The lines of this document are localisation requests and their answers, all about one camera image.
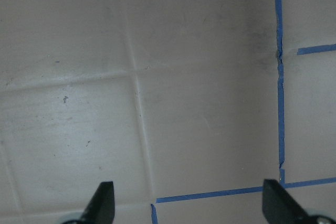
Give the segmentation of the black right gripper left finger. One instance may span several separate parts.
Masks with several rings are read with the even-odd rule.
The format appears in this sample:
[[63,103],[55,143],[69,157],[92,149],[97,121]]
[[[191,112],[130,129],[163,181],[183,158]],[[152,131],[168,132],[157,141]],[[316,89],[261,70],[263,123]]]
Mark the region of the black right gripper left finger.
[[81,215],[83,223],[111,224],[115,217],[113,182],[101,182]]

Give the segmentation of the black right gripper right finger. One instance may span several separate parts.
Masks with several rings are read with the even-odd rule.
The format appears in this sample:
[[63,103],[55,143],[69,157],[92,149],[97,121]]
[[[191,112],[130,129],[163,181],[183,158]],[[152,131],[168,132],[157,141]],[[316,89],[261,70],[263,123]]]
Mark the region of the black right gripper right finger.
[[262,212],[268,223],[305,223],[307,212],[275,179],[265,179],[262,191]]

